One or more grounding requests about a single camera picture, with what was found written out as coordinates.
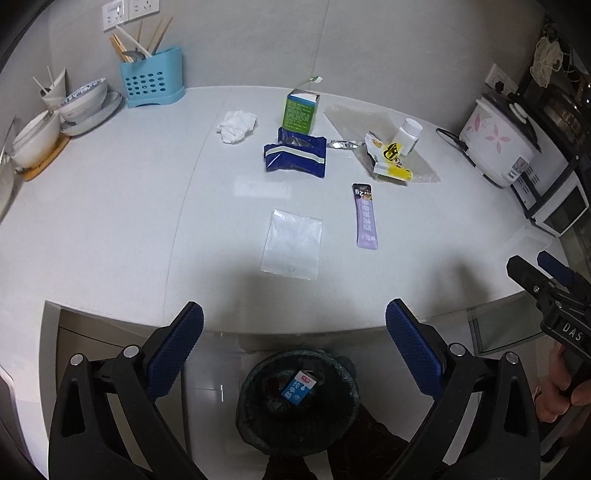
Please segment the person's right hand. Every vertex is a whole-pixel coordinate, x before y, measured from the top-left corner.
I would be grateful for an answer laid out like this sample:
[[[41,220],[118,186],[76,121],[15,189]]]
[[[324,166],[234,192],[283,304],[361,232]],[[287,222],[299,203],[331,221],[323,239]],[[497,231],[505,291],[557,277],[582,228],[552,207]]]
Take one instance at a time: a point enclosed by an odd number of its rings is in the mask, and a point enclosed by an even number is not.
[[[565,347],[556,342],[549,354],[548,374],[541,380],[538,395],[534,400],[538,419],[545,423],[555,422],[571,407],[582,407],[581,421],[590,415],[590,382],[577,386],[569,398],[564,393],[571,385],[563,353]]]

